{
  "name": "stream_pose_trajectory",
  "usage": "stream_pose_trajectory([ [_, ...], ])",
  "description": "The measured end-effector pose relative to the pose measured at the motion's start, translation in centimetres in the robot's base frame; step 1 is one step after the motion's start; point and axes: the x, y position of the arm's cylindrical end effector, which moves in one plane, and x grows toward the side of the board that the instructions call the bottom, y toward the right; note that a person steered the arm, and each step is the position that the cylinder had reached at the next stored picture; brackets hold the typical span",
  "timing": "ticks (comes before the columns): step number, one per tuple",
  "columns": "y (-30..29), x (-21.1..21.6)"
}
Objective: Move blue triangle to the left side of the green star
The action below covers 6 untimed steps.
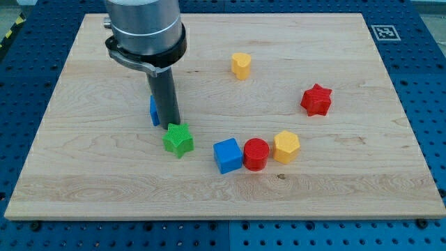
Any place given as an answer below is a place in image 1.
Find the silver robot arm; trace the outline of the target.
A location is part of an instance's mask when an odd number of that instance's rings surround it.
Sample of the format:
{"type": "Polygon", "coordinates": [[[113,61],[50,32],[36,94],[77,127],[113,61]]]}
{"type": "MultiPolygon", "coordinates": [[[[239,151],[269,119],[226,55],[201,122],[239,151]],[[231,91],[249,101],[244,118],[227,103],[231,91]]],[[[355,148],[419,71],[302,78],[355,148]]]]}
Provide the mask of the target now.
{"type": "Polygon", "coordinates": [[[151,77],[167,71],[187,49],[177,0],[105,0],[112,36],[109,56],[151,77]]]}

